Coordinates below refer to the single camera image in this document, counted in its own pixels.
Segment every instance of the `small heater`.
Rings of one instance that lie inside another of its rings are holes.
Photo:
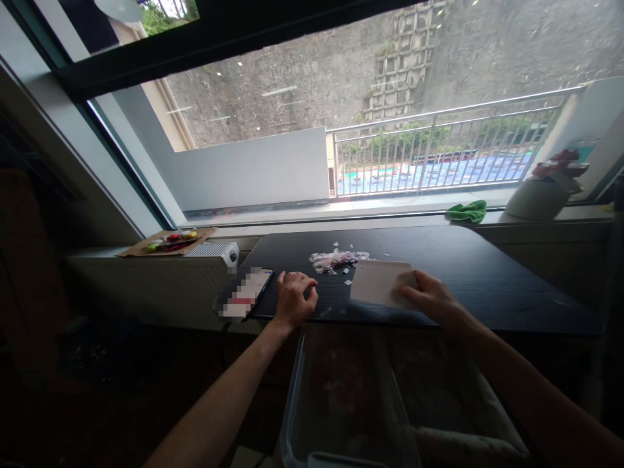
[[[235,243],[204,242],[184,256],[115,256],[125,249],[82,249],[62,260],[70,274],[142,322],[214,331],[223,328],[213,304],[228,282],[228,270],[238,265],[240,252]],[[229,331],[261,331],[256,321],[237,325]]]

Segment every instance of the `clear plastic bin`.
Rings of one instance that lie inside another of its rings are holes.
[[[421,466],[380,333],[304,327],[280,435],[284,466]]]

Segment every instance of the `stone wall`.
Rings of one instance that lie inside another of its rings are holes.
[[[353,125],[375,83],[376,52],[392,37],[392,15],[169,76],[179,107],[192,107],[183,115],[195,143]]]
[[[415,112],[624,75],[621,0],[447,3]]]
[[[622,24],[621,0],[427,2],[168,80],[202,147],[623,75]]]

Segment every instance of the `green cloth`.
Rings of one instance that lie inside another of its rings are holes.
[[[483,221],[483,217],[486,215],[486,206],[488,204],[485,200],[473,201],[468,205],[455,205],[449,208],[445,213],[452,221],[465,221],[474,224],[479,224]]]

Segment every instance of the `table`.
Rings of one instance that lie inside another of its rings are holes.
[[[398,227],[353,231],[315,231],[264,236],[245,267],[273,268],[251,319],[271,319],[278,298],[277,276],[301,271],[318,281],[318,304],[311,322],[436,327],[424,314],[377,305],[349,303],[355,269],[348,274],[317,274],[309,261],[316,252],[369,252],[377,260],[407,261],[443,280],[455,297],[495,331],[597,336],[603,324],[585,307],[550,286],[474,231],[460,226]]]

